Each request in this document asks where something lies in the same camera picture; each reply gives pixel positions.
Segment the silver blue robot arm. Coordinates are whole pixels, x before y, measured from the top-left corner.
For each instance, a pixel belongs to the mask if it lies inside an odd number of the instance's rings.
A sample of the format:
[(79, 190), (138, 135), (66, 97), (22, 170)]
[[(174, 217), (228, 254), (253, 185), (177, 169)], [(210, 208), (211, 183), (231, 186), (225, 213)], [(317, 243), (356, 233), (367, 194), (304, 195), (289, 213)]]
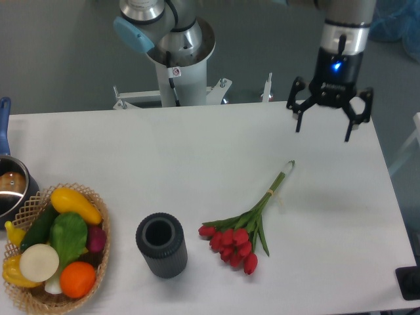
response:
[[(373, 89), (356, 82), (375, 9), (374, 1), (283, 1), (326, 12), (314, 77), (297, 77), (286, 107), (297, 125), (317, 104), (340, 108), (348, 117), (346, 139), (353, 129), (370, 121)], [(204, 38), (193, 1), (120, 1), (114, 20), (119, 38), (138, 53), (162, 57), (166, 69), (189, 64)]]

